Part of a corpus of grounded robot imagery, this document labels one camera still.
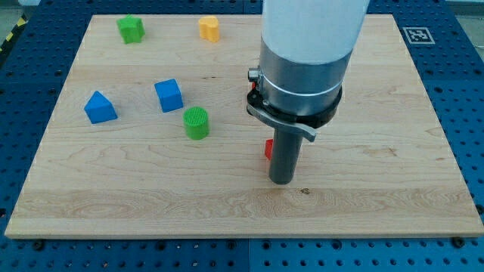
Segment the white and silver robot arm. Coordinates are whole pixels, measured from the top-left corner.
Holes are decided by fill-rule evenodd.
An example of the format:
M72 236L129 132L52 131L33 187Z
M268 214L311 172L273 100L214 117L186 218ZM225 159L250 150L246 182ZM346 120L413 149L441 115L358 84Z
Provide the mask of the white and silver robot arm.
M265 0L261 94L283 113L310 116L337 102L369 0Z

